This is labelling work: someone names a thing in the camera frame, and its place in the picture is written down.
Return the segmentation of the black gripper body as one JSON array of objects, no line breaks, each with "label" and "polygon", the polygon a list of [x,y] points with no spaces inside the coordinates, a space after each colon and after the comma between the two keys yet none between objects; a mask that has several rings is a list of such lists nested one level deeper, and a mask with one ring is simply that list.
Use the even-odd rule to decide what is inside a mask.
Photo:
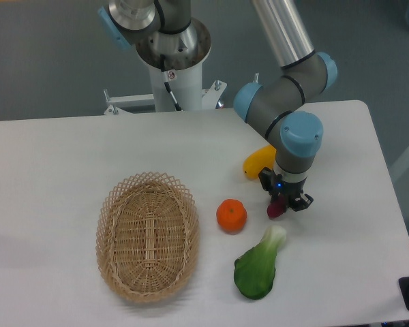
[{"label": "black gripper body", "polygon": [[273,172],[271,203],[276,202],[279,197],[285,198],[287,203],[300,200],[305,180],[306,173]]}]

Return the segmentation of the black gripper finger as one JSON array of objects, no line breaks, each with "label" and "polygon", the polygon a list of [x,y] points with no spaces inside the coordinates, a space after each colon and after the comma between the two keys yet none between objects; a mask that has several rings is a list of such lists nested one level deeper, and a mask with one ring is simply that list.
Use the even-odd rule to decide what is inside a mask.
[{"label": "black gripper finger", "polygon": [[273,204],[279,200],[282,190],[282,175],[276,174],[272,169],[264,167],[258,174],[262,188],[269,193],[270,203]]},{"label": "black gripper finger", "polygon": [[309,208],[313,201],[313,197],[309,194],[300,193],[288,197],[287,207],[294,212],[299,212]]}]

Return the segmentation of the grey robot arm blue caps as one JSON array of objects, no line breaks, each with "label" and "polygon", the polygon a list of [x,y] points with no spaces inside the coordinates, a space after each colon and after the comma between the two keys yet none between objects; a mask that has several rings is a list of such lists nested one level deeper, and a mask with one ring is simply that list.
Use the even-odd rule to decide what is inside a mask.
[{"label": "grey robot arm blue caps", "polygon": [[[293,1],[252,3],[282,69],[271,86],[253,81],[236,94],[235,112],[276,149],[272,167],[258,178],[271,197],[267,213],[302,211],[313,199],[304,192],[307,172],[320,149],[320,119],[302,111],[337,78],[337,66],[316,52]],[[135,48],[151,76],[158,112],[204,108],[202,62],[211,49],[207,28],[191,15],[189,1],[109,1],[98,11],[115,44]]]}]

